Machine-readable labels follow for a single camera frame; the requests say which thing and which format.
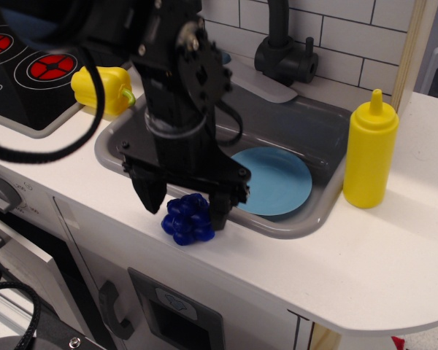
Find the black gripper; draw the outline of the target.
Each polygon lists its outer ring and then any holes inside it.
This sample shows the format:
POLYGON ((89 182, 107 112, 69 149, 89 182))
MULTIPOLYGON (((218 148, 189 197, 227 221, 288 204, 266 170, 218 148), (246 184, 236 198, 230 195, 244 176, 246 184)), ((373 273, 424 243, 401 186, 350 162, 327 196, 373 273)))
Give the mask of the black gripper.
POLYGON ((166 186, 174 184, 210 195, 210 222, 222 230, 231 206, 245 203, 251 172, 231 159, 208 132, 166 139, 144 128, 127 131, 117 143, 123 167, 144 207, 156 214, 166 186))

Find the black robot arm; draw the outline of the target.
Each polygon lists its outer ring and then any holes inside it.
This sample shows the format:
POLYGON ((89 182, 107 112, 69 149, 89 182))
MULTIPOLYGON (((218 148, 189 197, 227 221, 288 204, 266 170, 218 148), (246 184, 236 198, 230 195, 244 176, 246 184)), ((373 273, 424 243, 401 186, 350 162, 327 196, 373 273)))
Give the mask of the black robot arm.
POLYGON ((0 1, 4 19, 38 50, 76 48, 104 91, 91 53, 129 61, 142 79, 146 107, 118 151, 145 208, 157 212, 168 184, 208 194, 210 222, 224 228, 230 210, 249 195, 250 172, 223 153, 215 110, 238 118, 223 102, 231 71, 211 43, 195 1, 0 1))

